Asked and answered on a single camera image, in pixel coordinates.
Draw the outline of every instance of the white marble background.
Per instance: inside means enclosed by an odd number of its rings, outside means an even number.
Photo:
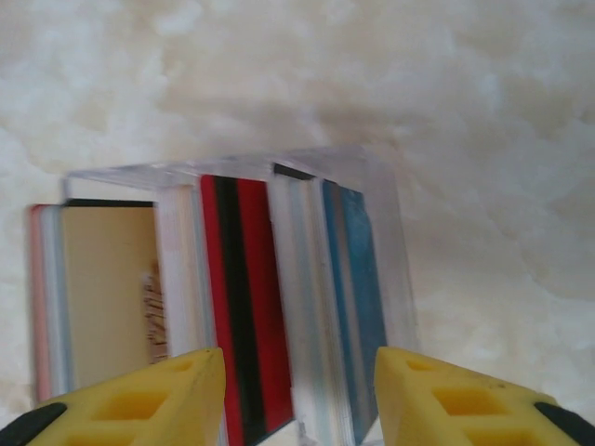
[[[426,352],[595,422],[593,0],[2,0],[0,425],[62,172],[379,141]]]

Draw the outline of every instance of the clear acrylic holder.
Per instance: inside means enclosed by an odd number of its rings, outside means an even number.
[[[156,201],[158,190],[194,186],[201,175],[268,181],[274,175],[273,164],[324,177],[363,193],[373,230],[388,343],[418,350],[416,315],[394,172],[372,149],[363,146],[331,147],[73,171],[63,179],[63,195],[65,200]],[[374,438],[365,444],[379,443]]]

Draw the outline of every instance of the beige marble table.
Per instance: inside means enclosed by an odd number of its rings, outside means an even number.
[[[589,0],[6,0],[0,425],[30,404],[24,206],[67,169],[393,147],[431,355],[595,421]]]

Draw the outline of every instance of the yellow foam pad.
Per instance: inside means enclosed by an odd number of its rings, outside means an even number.
[[[376,396],[386,446],[576,446],[534,404],[548,395],[399,348],[381,348]]]
[[[44,401],[68,409],[28,446],[211,446],[225,396],[218,348]]]

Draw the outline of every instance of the black stripe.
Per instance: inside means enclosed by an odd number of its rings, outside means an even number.
[[[302,172],[301,170],[294,169],[293,167],[287,167],[286,165],[282,164],[273,164],[272,165],[272,172],[274,175],[283,175],[285,177],[295,178],[295,179],[313,179],[314,175],[308,174],[306,172]]]
[[[64,202],[65,207],[153,207],[153,202],[138,200],[88,200],[86,198],[72,198]]]
[[[215,191],[244,440],[250,445],[266,435],[266,425],[237,180],[215,177]]]

